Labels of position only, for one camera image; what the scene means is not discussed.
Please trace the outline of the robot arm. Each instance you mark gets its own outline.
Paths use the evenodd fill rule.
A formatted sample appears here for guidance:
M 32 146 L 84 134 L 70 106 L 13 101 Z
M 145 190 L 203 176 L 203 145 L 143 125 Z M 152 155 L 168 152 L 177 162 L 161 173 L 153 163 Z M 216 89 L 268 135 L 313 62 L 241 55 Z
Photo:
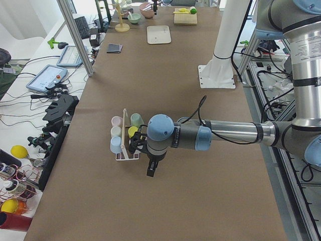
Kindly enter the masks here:
M 256 30 L 263 39 L 290 43 L 296 116 L 289 122 L 229 122 L 154 115 L 145 139 L 147 175 L 155 174 L 168 148 L 206 151 L 213 140 L 265 144 L 320 165 L 320 1 L 260 1 Z

